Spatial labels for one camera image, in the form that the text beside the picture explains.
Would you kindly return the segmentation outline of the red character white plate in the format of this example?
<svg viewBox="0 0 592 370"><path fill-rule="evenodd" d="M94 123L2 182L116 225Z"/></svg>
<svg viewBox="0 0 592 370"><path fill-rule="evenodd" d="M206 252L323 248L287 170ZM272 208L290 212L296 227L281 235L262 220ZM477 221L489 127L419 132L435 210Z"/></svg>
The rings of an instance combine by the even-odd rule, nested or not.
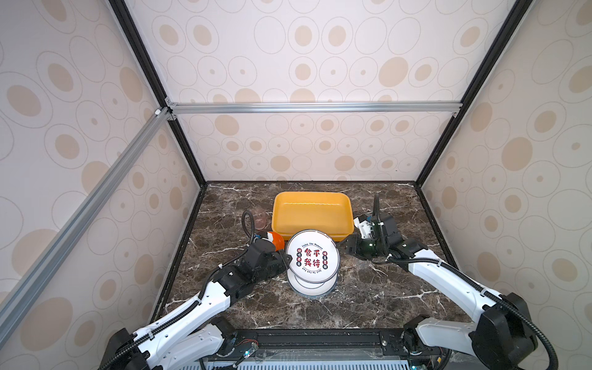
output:
<svg viewBox="0 0 592 370"><path fill-rule="evenodd" d="M300 231L292 236L285 251L291 257L290 271L304 282L325 283L338 274L340 254L328 234Z"/></svg>

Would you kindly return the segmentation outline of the green cloud pattern plate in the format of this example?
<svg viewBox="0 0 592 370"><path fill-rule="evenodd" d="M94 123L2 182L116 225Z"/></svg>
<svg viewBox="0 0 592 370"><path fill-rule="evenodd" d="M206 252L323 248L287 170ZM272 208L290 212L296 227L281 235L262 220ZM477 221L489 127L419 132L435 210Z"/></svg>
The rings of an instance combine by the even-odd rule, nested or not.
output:
<svg viewBox="0 0 592 370"><path fill-rule="evenodd" d="M287 272L288 283L292 290L306 299L321 299L329 295L336 287L339 275L335 274L331 279L323 283L305 282L298 278L292 271Z"/></svg>

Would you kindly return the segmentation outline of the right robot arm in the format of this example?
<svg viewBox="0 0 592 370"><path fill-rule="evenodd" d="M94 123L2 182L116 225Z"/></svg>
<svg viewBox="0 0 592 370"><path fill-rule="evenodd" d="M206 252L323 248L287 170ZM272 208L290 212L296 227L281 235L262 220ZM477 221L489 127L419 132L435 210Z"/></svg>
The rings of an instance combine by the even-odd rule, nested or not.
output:
<svg viewBox="0 0 592 370"><path fill-rule="evenodd" d="M488 369L518 369L543 346L549 369L559 360L550 340L532 322L527 303L481 285L415 239L405 239L394 218L379 213L353 220L357 232L343 240L347 252L363 261L397 265L432 285L471 318L470 323L417 317L408 323L409 350L441 347L473 356Z"/></svg>

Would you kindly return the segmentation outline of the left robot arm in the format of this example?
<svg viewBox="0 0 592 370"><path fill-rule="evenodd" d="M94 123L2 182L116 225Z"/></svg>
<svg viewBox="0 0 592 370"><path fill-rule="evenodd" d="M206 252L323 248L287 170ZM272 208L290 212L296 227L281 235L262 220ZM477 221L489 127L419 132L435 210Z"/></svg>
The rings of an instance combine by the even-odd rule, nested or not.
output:
<svg viewBox="0 0 592 370"><path fill-rule="evenodd" d="M111 336L101 369L177 369L218 352L233 331L213 319L259 283L285 273L291 261L275 232L255 236L235 259L218 265L194 297L161 319Z"/></svg>

